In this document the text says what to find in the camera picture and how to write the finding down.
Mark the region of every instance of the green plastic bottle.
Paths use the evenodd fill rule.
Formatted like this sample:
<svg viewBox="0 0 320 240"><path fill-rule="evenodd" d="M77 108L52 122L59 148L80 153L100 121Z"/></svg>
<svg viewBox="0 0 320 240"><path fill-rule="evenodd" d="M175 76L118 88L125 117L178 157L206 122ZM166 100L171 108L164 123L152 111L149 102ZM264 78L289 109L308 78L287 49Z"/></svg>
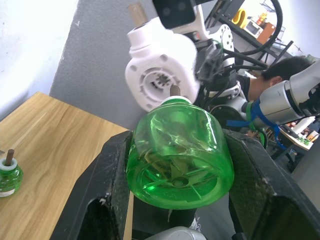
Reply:
<svg viewBox="0 0 320 240"><path fill-rule="evenodd" d="M234 181L218 121L187 98L172 96L133 132L126 176L142 201L165 209L194 209L224 196Z"/></svg>
<svg viewBox="0 0 320 240"><path fill-rule="evenodd" d="M7 157L0 159L0 197L7 197L17 192L24 176L13 154L14 151L10 149Z"/></svg>

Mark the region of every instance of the black hair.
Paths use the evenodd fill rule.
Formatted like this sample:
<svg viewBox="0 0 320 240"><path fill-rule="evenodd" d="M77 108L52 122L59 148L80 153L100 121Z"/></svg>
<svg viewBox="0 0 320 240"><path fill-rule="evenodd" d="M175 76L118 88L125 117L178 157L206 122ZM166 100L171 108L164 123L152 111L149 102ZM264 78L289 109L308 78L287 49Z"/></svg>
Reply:
<svg viewBox="0 0 320 240"><path fill-rule="evenodd" d="M305 57L293 56L272 65L266 71L263 71L261 75L265 81L277 76L280 76L283 80L289 80L291 76L302 72L310 66L310 61Z"/></svg>

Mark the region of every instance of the wooden stick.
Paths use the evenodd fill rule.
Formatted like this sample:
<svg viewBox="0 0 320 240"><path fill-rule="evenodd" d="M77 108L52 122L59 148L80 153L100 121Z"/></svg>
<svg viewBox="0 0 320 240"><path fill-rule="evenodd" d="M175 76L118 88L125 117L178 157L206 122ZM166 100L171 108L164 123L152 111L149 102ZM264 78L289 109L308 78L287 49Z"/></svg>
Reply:
<svg viewBox="0 0 320 240"><path fill-rule="evenodd" d="M15 153L15 150L13 150L13 149L8 150L8 153L7 153L6 159L5 159L5 163L4 163L5 166L11 166L12 158L14 157L14 153Z"/></svg>

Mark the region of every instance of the gray robot arm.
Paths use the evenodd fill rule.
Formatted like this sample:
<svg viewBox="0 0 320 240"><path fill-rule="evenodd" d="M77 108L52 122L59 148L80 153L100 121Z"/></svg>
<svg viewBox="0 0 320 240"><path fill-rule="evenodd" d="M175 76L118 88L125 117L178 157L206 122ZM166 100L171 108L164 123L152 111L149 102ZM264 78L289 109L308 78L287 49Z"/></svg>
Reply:
<svg viewBox="0 0 320 240"><path fill-rule="evenodd" d="M257 104L263 115L273 124L281 125L304 117L320 114L320 61L282 81L260 96ZM260 118L254 125L266 126Z"/></svg>

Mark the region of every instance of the wooden table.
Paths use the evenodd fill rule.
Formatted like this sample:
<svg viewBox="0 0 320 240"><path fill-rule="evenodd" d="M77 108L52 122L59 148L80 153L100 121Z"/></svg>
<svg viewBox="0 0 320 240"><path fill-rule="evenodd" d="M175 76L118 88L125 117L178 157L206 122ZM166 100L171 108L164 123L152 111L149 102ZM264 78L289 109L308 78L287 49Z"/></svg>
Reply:
<svg viewBox="0 0 320 240"><path fill-rule="evenodd" d="M0 198L1 240L47 240L78 177L125 128L36 93L0 122L0 150L15 149L21 187ZM130 195L124 239L131 239Z"/></svg>

